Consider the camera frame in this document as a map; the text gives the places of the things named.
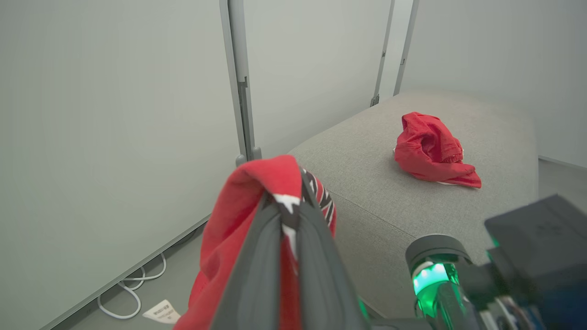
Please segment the white label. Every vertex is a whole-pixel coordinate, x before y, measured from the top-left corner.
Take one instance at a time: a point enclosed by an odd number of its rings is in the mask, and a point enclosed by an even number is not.
[[[158,303],[155,307],[143,313],[146,318],[153,319],[157,322],[165,324],[175,324],[180,319],[180,314],[171,306],[171,304],[165,299]]]

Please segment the red garment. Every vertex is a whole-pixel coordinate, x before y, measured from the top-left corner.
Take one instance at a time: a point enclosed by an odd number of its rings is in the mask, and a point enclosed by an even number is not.
[[[481,188],[475,167],[463,163],[463,148],[439,118],[412,112],[402,117],[395,160],[425,181]]]
[[[242,243],[247,236],[257,205],[264,191],[271,193],[282,216],[297,216],[302,197],[302,173],[294,157],[278,156],[255,160],[239,166],[225,183],[208,224],[204,229],[200,254],[200,272],[192,287],[188,311],[174,330],[208,329]],[[328,192],[309,172],[304,171],[316,193],[329,228],[334,235],[336,209]],[[281,244],[280,329],[301,329],[297,263],[285,235]]]

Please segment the white cable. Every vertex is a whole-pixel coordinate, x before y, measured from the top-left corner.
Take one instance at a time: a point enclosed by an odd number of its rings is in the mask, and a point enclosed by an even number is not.
[[[123,278],[122,281],[117,283],[121,288],[123,288],[125,291],[127,291],[129,294],[131,294],[134,297],[134,300],[137,301],[137,310],[136,311],[134,311],[130,315],[114,314],[114,313],[110,312],[108,309],[106,309],[104,306],[102,306],[102,301],[100,300],[100,297],[102,295],[98,296],[98,307],[107,315],[110,315],[110,316],[117,318],[117,319],[129,319],[129,318],[135,317],[141,310],[141,299],[139,299],[139,296],[136,293],[134,293],[134,290],[140,288],[141,285],[143,285],[143,283],[145,281],[154,280],[155,278],[158,278],[161,275],[163,275],[163,273],[167,269],[167,260],[165,259],[165,255],[163,255],[163,253],[161,253],[161,259],[163,259],[163,270],[161,270],[161,272],[159,274],[154,275],[154,276],[146,276],[147,273],[145,272],[144,267],[141,266],[141,273],[143,274],[142,277],[126,277],[126,278]],[[127,287],[126,284],[124,283],[125,281],[140,281],[140,282],[139,282],[139,284],[135,285],[134,287]]]

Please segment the gray upholstered bench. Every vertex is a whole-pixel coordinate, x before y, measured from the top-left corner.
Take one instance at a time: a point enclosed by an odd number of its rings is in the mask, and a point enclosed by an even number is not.
[[[483,187],[420,181],[393,160],[401,117],[439,117],[463,145]],[[455,236],[475,262],[491,240],[483,221],[538,198],[533,121],[507,106],[448,92],[407,92],[371,107],[291,151],[338,209],[336,243],[365,302],[387,317],[413,316],[404,261],[417,237]]]

